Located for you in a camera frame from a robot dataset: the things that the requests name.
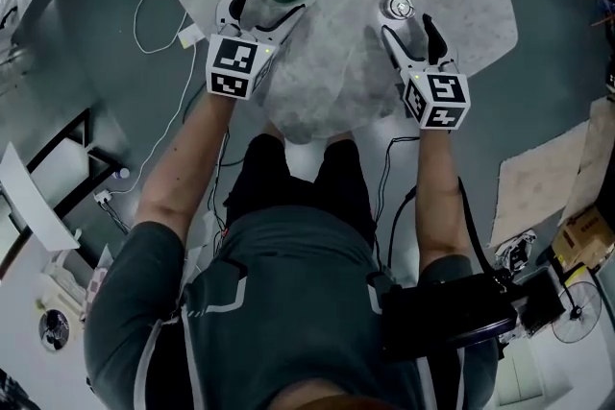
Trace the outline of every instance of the white stripe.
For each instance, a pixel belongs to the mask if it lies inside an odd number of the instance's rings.
[[[463,380],[463,364],[465,362],[465,349],[459,349],[457,351],[459,356],[459,389],[457,390],[457,408],[456,410],[463,410],[463,399],[465,397],[465,381]]]
[[[190,335],[190,326],[188,324],[188,311],[185,304],[182,306],[182,320],[184,321],[184,339],[185,339],[185,358],[188,363],[188,373],[190,374],[190,385],[192,386],[192,404],[194,410],[205,410],[205,400],[201,390],[201,380],[194,360],[194,347],[192,346],[192,337]]]
[[[152,355],[154,354],[154,349],[156,348],[156,341],[158,340],[161,326],[162,320],[156,321],[156,324],[152,328],[152,332],[147,339],[147,343],[145,344],[141,358],[138,361],[138,366],[136,367],[135,389],[133,391],[133,405],[135,406],[135,410],[145,410],[146,408],[145,387],[147,384],[147,370],[150,367],[150,361],[152,360]]]
[[[419,370],[421,387],[423,389],[423,399],[425,400],[425,410],[437,410],[438,404],[435,399],[433,380],[431,379],[430,363],[427,357],[416,359],[416,368]]]
[[[228,313],[229,311],[235,311],[239,309],[243,304],[243,298],[246,293],[246,280],[248,278],[244,277],[237,283],[237,293],[234,297],[234,302],[232,304],[227,304],[226,306],[208,306],[206,313]]]
[[[382,314],[381,306],[378,303],[378,293],[376,292],[376,289],[367,284],[367,292],[369,292],[369,303],[372,304],[372,311],[376,314]]]

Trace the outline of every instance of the leg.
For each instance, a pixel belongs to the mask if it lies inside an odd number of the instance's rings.
[[[314,184],[321,198],[320,208],[352,226],[373,246],[376,223],[372,218],[358,148],[351,133],[329,140]]]
[[[286,165],[283,136],[271,122],[250,142],[241,173],[224,203],[227,225],[242,215],[281,205],[286,197],[290,172]]]

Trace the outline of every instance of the black and white marker cube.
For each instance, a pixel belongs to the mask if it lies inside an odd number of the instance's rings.
[[[271,69],[276,47],[238,37],[211,35],[206,78],[208,92],[250,99]]]
[[[468,80],[462,74],[412,72],[404,103],[424,130],[456,130],[470,109]]]

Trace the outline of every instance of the gray t-shirt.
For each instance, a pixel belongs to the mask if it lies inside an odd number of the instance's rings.
[[[134,408],[152,330],[177,314],[183,254],[170,229],[139,225],[97,296],[86,324],[86,363],[94,391],[111,409]],[[467,258],[451,256],[420,281],[468,275]],[[147,408],[203,402],[216,410],[261,409],[285,387],[323,378],[351,394],[423,409],[415,362],[381,360],[379,297],[391,285],[363,238],[327,212],[281,206],[242,217],[184,290],[182,319],[158,335],[145,364]],[[466,408],[489,399],[496,366],[493,344],[466,350]],[[434,386],[456,392],[453,379]]]

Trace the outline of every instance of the cardboard box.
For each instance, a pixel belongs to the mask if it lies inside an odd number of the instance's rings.
[[[610,254],[614,241],[615,234],[592,205],[560,228],[553,241],[553,251],[564,272],[581,262],[596,268]]]

